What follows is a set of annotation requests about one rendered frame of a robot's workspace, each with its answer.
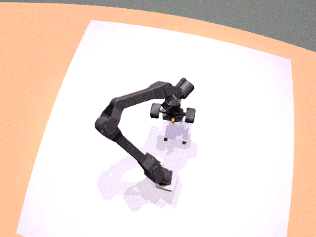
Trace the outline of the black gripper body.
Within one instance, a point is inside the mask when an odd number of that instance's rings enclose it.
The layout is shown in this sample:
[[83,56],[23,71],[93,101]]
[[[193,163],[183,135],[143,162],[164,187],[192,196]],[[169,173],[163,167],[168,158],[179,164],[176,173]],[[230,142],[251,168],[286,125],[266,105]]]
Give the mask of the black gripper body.
[[151,106],[150,117],[154,119],[159,118],[159,113],[162,113],[163,118],[172,119],[182,119],[185,117],[186,123],[194,123],[195,119],[195,108],[187,108],[187,112],[183,112],[184,109],[178,109],[175,112],[167,111],[166,109],[161,109],[161,104],[153,103]]

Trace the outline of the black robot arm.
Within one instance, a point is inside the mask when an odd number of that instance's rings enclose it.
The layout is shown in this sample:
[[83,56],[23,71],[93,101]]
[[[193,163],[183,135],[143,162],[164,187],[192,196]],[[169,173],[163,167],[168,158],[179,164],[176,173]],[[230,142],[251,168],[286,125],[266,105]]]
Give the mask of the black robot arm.
[[152,99],[165,99],[161,107],[170,112],[175,112],[181,107],[181,99],[186,99],[195,89],[186,78],[174,86],[169,82],[158,81],[147,88],[134,91],[126,95],[113,98],[95,121],[95,129],[100,134],[116,142],[120,147],[135,158],[144,175],[159,186],[169,186],[172,181],[173,170],[161,166],[150,153],[139,151],[121,132],[118,125],[121,121],[124,108],[140,104]]

